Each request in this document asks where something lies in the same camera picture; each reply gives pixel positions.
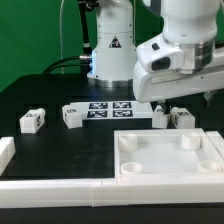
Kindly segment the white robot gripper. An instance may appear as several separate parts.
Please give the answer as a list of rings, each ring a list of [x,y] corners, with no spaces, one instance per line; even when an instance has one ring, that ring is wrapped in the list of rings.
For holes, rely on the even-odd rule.
[[[162,34],[137,47],[133,93],[139,102],[158,101],[165,114],[165,99],[203,94],[209,107],[216,92],[224,88],[224,42],[181,45],[169,43]]]

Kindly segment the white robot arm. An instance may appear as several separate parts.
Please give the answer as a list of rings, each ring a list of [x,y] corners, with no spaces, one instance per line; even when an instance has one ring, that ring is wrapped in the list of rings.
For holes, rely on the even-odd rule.
[[[224,46],[215,47],[224,0],[142,0],[164,21],[162,32],[135,46],[129,0],[84,0],[97,17],[97,46],[86,57],[88,82],[133,87],[141,103],[224,88]]]

